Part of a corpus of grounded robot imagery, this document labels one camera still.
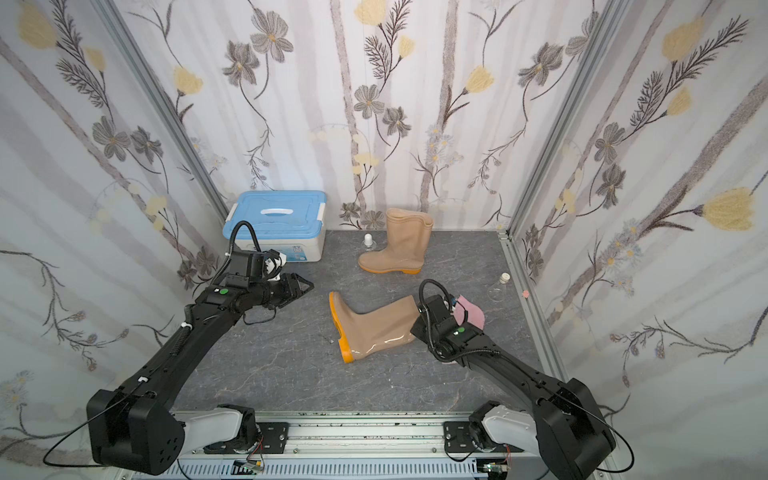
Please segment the pink cloth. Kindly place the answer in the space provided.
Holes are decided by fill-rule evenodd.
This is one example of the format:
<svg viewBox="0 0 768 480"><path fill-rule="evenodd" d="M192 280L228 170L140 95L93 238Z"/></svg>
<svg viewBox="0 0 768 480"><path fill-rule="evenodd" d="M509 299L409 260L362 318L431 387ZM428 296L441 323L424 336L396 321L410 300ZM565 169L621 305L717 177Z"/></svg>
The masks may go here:
<svg viewBox="0 0 768 480"><path fill-rule="evenodd" d="M472 325L480 330L485 326L485 314L477 305L460 295L453 302L453 317L458 326Z"/></svg>

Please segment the tan rubber boot orange sole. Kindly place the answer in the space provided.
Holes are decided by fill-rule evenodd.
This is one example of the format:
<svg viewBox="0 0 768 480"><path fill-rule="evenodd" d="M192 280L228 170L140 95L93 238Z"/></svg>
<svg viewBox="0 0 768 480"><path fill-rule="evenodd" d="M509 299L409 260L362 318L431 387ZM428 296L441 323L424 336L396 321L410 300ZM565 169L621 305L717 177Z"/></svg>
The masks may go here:
<svg viewBox="0 0 768 480"><path fill-rule="evenodd" d="M434 220L427 213L388 209L387 244L383 250L362 253L358 258L359 267L375 274L418 274L424 265L433 227Z"/></svg>

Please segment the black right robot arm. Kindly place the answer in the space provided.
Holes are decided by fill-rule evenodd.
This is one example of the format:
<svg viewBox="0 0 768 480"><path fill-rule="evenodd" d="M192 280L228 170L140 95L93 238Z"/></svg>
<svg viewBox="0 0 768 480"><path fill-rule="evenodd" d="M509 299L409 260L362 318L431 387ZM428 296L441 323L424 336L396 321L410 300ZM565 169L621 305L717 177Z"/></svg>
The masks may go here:
<svg viewBox="0 0 768 480"><path fill-rule="evenodd" d="M525 364L469 321L458 324L457 303L441 283L422 281L411 333L436 360L478 371L518 398L536 427L535 451L556 478L588 478L617 445L592 392L575 378L563 382Z"/></svg>

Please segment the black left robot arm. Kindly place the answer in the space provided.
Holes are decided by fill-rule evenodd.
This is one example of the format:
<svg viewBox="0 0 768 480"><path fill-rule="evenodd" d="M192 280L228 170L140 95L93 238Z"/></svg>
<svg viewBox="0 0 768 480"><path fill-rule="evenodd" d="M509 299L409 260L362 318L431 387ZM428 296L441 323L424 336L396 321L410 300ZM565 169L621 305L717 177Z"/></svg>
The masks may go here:
<svg viewBox="0 0 768 480"><path fill-rule="evenodd" d="M275 313L312 291L311 281L285 273L279 254L236 251L210 285L186 306L179 329L135 374L87 403L93 460L103 466L159 475L192 450L245 453L259 434L250 407L221 404L177 418L171 411L191 374L247 311Z"/></svg>

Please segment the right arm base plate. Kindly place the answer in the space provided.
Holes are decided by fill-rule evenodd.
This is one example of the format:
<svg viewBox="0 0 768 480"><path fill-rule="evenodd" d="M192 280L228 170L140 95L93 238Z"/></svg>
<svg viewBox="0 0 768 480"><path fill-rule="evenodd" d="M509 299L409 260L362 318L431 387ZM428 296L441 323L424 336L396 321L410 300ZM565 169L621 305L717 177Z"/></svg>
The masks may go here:
<svg viewBox="0 0 768 480"><path fill-rule="evenodd" d="M522 453L520 448L482 437L469 421L442 423L444 452L453 456L473 453Z"/></svg>

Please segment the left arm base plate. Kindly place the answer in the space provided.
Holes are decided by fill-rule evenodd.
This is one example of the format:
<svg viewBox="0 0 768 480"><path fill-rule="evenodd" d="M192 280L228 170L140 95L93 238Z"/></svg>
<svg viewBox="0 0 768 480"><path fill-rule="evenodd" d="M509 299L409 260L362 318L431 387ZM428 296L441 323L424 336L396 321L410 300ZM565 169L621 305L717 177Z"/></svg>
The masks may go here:
<svg viewBox="0 0 768 480"><path fill-rule="evenodd" d="M205 454L283 454L289 438L288 422L244 422L236 436L203 448Z"/></svg>

